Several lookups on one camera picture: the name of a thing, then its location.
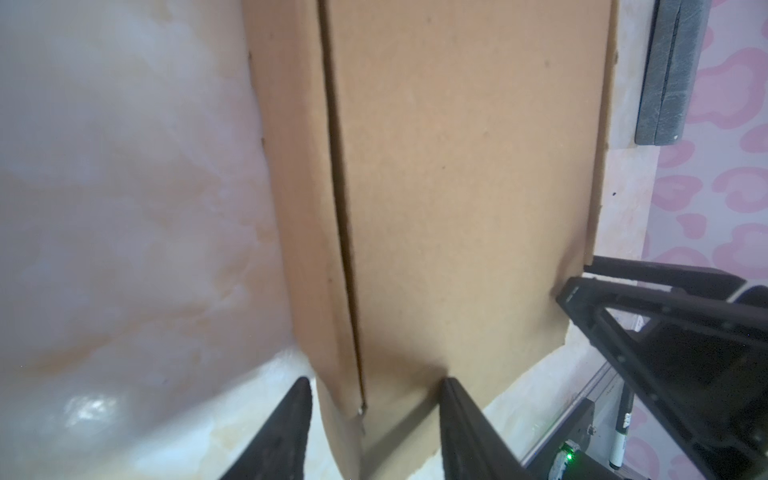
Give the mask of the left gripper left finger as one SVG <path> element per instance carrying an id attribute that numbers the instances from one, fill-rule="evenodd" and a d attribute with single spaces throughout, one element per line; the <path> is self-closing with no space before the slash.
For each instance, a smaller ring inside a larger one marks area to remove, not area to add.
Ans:
<path id="1" fill-rule="evenodd" d="M 312 418 L 310 380 L 299 377 L 222 480 L 299 480 L 304 478 Z"/>

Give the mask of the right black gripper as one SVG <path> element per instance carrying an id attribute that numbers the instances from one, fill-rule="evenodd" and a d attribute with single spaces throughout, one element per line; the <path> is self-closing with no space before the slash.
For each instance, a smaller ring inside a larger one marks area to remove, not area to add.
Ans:
<path id="1" fill-rule="evenodd" d="M 595 256 L 557 302 L 707 479 L 767 476 L 767 289 L 728 272 Z"/>

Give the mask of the brown cardboard box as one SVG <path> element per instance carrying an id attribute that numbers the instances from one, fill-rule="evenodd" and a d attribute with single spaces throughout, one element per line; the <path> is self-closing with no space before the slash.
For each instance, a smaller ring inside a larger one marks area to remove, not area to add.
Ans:
<path id="1" fill-rule="evenodd" d="M 247 1 L 296 340 L 340 472 L 405 479 L 437 392 L 565 341 L 594 248 L 609 1 Z"/>

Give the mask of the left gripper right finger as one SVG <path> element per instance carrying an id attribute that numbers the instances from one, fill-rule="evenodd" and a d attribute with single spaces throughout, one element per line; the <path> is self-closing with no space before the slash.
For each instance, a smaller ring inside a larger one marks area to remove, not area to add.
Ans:
<path id="1" fill-rule="evenodd" d="M 440 384 L 439 424 L 446 479 L 532 479 L 454 377 Z"/>

